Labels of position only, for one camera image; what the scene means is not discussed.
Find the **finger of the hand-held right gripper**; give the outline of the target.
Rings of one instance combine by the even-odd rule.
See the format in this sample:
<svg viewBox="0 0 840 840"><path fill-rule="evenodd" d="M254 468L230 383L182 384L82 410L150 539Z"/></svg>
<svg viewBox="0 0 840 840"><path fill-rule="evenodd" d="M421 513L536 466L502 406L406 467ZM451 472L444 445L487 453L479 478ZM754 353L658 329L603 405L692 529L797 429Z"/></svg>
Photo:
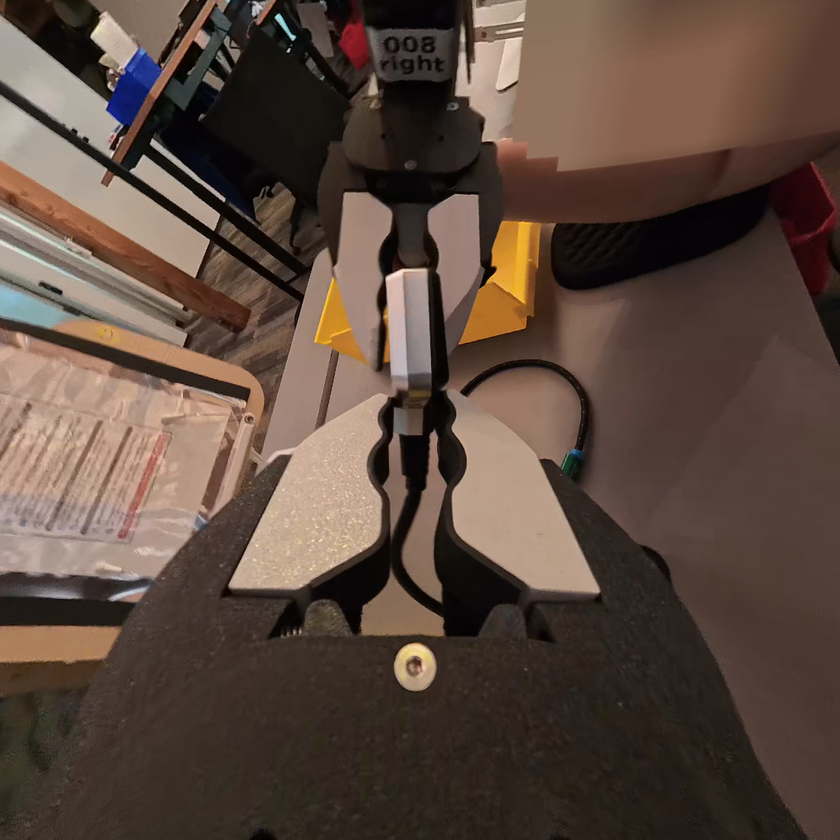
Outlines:
<svg viewBox="0 0 840 840"><path fill-rule="evenodd" d="M437 248L446 344L459 344L484 276L478 195L453 195L433 206L427 227Z"/></svg>
<svg viewBox="0 0 840 840"><path fill-rule="evenodd" d="M382 368L384 327L380 295L385 281L382 248L392 232L390 207L367 192L345 192L333 274L344 311L365 362Z"/></svg>

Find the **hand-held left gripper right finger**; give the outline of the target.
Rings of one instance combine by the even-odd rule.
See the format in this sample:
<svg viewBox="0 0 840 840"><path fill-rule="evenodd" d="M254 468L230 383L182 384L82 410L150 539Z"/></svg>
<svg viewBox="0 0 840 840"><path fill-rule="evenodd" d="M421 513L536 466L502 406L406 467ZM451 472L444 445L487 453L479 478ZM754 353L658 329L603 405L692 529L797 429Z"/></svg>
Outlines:
<svg viewBox="0 0 840 840"><path fill-rule="evenodd" d="M444 589L463 603L596 599L601 588L534 451L457 391L441 408L436 569Z"/></svg>

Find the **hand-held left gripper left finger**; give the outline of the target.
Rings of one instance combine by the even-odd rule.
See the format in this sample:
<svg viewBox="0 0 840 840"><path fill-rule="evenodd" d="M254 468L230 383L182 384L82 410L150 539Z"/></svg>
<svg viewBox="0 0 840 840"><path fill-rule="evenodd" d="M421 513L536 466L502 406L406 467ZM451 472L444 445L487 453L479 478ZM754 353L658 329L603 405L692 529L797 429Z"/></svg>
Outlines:
<svg viewBox="0 0 840 840"><path fill-rule="evenodd" d="M377 595L389 576L390 444L386 395L370 397L305 438L233 572L230 593L287 599Z"/></svg>

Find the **yellow plastic bin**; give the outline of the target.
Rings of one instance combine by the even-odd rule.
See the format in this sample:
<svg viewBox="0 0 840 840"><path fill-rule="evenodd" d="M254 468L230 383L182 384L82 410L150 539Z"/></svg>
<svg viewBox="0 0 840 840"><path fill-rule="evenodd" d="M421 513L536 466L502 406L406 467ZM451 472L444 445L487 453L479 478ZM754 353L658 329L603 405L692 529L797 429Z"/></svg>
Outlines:
<svg viewBox="0 0 840 840"><path fill-rule="evenodd" d="M527 327L534 310L540 237L539 224L510 221L501 224L492 249L496 271L478 290L459 344L474 343ZM364 362L336 279L331 279L314 342Z"/></svg>

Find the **silver adapter with black cable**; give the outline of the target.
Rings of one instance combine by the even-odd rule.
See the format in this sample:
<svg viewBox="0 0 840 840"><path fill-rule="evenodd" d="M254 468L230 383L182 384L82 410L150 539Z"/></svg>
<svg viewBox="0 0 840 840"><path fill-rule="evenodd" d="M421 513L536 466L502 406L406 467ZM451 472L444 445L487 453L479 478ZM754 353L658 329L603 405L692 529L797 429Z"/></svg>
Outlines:
<svg viewBox="0 0 840 840"><path fill-rule="evenodd" d="M437 275L428 268L399 269L385 279L393 433L398 438L406 495L392 529L390 564L395 581L416 603L444 615L443 604L408 573L403 552L427 486L437 393L448 382L448 352Z"/></svg>

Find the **red bag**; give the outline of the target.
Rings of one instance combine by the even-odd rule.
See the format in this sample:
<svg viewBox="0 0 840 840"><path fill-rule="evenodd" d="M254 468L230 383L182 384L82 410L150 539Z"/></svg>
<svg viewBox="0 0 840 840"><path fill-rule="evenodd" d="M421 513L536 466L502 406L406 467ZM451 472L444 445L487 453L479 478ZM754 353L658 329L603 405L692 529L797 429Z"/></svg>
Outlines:
<svg viewBox="0 0 840 840"><path fill-rule="evenodd" d="M360 19L349 20L339 38L339 47L346 55L352 67L362 72L371 62L371 52Z"/></svg>

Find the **black office chair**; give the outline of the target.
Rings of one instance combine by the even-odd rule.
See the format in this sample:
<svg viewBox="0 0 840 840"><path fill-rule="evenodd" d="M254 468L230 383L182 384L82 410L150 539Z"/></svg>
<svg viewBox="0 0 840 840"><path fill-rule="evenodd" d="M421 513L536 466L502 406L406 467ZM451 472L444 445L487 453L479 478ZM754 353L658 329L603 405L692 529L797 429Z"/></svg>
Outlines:
<svg viewBox="0 0 840 840"><path fill-rule="evenodd" d="M256 28L202 125L317 210L329 147L341 141L349 110L330 84Z"/></svg>

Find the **black quilted pad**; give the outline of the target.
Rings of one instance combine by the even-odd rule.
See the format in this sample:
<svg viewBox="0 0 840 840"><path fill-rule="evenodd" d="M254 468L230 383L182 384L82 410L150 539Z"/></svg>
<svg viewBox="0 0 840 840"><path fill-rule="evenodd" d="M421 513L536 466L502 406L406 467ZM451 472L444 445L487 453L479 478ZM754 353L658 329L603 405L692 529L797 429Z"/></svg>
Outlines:
<svg viewBox="0 0 840 840"><path fill-rule="evenodd" d="M769 204L765 184L636 222L556 224L553 278L562 288L587 291L706 257L752 232Z"/></svg>

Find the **printed instruction sheet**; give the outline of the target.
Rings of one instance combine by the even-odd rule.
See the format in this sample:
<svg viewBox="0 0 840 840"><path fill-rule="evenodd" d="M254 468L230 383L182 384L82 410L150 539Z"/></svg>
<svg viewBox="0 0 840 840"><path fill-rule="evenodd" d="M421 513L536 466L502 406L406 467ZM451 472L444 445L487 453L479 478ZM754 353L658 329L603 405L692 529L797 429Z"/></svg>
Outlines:
<svg viewBox="0 0 840 840"><path fill-rule="evenodd" d="M129 543L172 437L2 395L2 534Z"/></svg>

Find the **wood-topped desk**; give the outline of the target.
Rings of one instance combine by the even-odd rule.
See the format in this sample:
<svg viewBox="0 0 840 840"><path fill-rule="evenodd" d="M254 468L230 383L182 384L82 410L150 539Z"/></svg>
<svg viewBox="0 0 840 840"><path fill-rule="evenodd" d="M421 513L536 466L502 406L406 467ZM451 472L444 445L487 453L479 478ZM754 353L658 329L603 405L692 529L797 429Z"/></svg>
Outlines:
<svg viewBox="0 0 840 840"><path fill-rule="evenodd" d="M151 155L153 143L174 115L188 109L209 74L224 79L233 62L226 45L231 24L225 7L226 2L218 1L200 4L131 125L115 143L111 153L114 164L132 170Z"/></svg>

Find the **protocol sheet on stand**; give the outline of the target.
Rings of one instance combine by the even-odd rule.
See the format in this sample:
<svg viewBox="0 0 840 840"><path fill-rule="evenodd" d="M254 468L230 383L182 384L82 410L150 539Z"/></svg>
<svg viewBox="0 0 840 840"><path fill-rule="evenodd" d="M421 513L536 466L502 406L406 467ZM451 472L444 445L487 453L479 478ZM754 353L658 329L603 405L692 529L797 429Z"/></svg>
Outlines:
<svg viewBox="0 0 840 840"><path fill-rule="evenodd" d="M98 599L113 609L158 573L238 492L257 427L248 392L49 339L2 320L1 396L69 408L173 435L127 543L1 532L2 596Z"/></svg>
<svg viewBox="0 0 840 840"><path fill-rule="evenodd" d="M72 319L46 330L49 339L96 350L119 362L133 361L154 368L173 368L181 375L196 375L227 388L248 392L248 412L257 427L264 412L264 390L246 368L210 356L113 327L119 339L98 340L96 327L103 322ZM1 688L2 696L34 690L63 690L86 686L109 656L141 594L113 602L28 595L2 596Z"/></svg>

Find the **blue storage bin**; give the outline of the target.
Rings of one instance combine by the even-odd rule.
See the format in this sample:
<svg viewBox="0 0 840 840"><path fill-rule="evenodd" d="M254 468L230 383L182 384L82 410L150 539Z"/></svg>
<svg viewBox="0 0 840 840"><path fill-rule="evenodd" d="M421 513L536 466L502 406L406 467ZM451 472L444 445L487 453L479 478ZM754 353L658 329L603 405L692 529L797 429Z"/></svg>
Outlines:
<svg viewBox="0 0 840 840"><path fill-rule="evenodd" d="M139 47L114 88L107 105L108 114L120 125L131 125L161 73L162 68Z"/></svg>

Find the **glass door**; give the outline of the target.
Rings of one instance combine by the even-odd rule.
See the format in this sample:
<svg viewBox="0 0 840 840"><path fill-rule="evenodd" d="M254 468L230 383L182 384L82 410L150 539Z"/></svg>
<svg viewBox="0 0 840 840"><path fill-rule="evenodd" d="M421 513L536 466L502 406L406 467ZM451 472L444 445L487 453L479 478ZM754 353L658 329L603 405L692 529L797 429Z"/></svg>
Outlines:
<svg viewBox="0 0 840 840"><path fill-rule="evenodd" d="M52 329L92 319L182 347L184 307L70 239L1 209L1 316Z"/></svg>

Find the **red plastic container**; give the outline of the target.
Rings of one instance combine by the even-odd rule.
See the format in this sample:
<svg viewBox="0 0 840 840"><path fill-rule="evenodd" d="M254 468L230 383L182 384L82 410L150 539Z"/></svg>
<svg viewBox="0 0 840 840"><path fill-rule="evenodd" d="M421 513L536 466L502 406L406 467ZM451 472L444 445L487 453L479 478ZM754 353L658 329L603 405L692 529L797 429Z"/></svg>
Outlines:
<svg viewBox="0 0 840 840"><path fill-rule="evenodd" d="M812 298L827 289L829 245L837 205L814 163L805 164L770 185L770 207L778 218L802 281Z"/></svg>

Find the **wooden post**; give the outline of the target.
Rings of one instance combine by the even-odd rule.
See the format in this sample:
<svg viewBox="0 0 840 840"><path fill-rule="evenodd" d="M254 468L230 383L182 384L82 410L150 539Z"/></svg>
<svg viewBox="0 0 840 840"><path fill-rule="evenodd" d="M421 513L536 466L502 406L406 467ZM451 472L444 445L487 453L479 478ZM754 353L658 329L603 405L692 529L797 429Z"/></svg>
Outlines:
<svg viewBox="0 0 840 840"><path fill-rule="evenodd" d="M239 333L250 310L114 230L32 178L1 163L2 202L56 234L69 237L100 261L195 312Z"/></svg>

